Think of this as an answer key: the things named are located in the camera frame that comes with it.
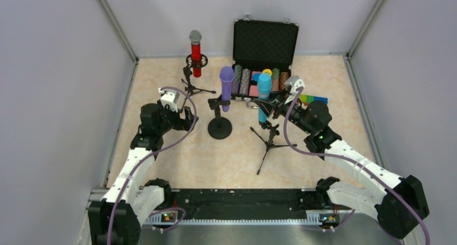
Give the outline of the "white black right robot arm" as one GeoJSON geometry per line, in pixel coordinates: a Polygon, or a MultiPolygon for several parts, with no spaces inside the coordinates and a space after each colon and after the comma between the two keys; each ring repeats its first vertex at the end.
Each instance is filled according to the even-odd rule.
{"type": "Polygon", "coordinates": [[[268,117],[284,117],[285,138],[288,123],[308,134],[304,139],[307,151],[295,146],[291,147],[293,150],[318,156],[362,184],[358,188],[329,177],[317,186],[323,197],[373,218],[386,233],[399,240],[420,226],[425,244],[430,244],[430,233],[424,223],[430,210],[421,181],[413,175],[402,177],[390,172],[357,152],[329,126],[332,116],[324,101],[314,100],[306,108],[297,103],[302,90],[298,88],[297,94],[284,90],[274,99],[255,99],[254,103],[268,117]]]}

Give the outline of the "black round-base mic stand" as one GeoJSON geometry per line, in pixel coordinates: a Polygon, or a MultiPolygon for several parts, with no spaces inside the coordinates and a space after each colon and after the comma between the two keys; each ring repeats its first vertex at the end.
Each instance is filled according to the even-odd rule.
{"type": "Polygon", "coordinates": [[[214,118],[209,122],[207,131],[209,135],[217,140],[222,140],[232,132],[232,124],[230,120],[221,115],[221,107],[229,106],[229,100],[222,100],[220,95],[218,98],[208,99],[208,104],[211,110],[214,111],[214,118]]]}

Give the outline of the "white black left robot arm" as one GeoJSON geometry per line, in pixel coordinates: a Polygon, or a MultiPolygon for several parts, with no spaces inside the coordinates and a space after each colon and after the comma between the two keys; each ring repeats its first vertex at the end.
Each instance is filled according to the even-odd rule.
{"type": "Polygon", "coordinates": [[[163,136],[170,130],[189,134],[198,121],[196,106],[185,106],[184,117],[172,104],[161,101],[143,105],[140,125],[126,162],[111,188],[88,208],[92,244],[137,244],[141,226],[160,204],[165,191],[158,185],[141,182],[163,147],[163,136]]]}

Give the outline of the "red glitter microphone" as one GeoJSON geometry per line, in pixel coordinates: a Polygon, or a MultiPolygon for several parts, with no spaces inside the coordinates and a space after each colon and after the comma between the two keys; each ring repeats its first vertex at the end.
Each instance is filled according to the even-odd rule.
{"type": "Polygon", "coordinates": [[[189,34],[189,39],[191,41],[192,64],[196,66],[193,68],[193,75],[194,77],[199,78],[202,74],[202,54],[200,50],[200,42],[202,40],[202,35],[198,30],[192,30],[189,34]]]}

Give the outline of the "purple microphone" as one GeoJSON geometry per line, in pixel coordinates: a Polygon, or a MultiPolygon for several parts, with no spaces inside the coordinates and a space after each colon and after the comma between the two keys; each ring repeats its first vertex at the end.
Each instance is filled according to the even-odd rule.
{"type": "Polygon", "coordinates": [[[219,79],[221,81],[221,100],[230,101],[231,99],[231,87],[234,80],[234,70],[231,66],[224,66],[221,68],[219,73],[219,79]]]}

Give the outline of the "black small tripod mic stand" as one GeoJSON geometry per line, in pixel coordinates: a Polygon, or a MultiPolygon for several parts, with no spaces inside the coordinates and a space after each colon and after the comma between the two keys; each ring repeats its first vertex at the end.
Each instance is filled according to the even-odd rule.
{"type": "Polygon", "coordinates": [[[279,136],[280,135],[280,132],[278,130],[279,128],[279,124],[276,124],[276,125],[272,125],[271,122],[269,121],[266,121],[264,123],[262,123],[261,125],[261,128],[263,130],[268,130],[269,131],[269,135],[268,135],[268,139],[265,140],[262,136],[260,136],[260,134],[253,128],[253,127],[250,127],[250,131],[252,131],[253,133],[255,133],[255,135],[257,137],[260,138],[260,140],[263,142],[263,144],[265,145],[265,153],[263,155],[263,158],[262,158],[262,161],[260,163],[260,166],[256,172],[256,175],[259,175],[260,172],[261,172],[261,169],[262,169],[262,166],[265,162],[265,159],[266,159],[266,156],[267,156],[267,153],[271,150],[271,149],[275,149],[275,148],[284,148],[284,147],[289,147],[288,144],[275,144],[274,143],[274,138],[276,136],[279,136]]]}

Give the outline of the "cyan microphone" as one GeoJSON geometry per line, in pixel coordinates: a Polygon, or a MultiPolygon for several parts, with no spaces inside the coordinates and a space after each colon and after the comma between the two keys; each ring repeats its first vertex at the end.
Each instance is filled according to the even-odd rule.
{"type": "MultiPolygon", "coordinates": [[[[272,90],[272,78],[269,74],[262,73],[259,75],[257,89],[259,93],[259,99],[269,99],[269,94],[272,90]]],[[[260,124],[263,124],[267,121],[267,116],[261,108],[258,109],[258,120],[260,124]]]]}

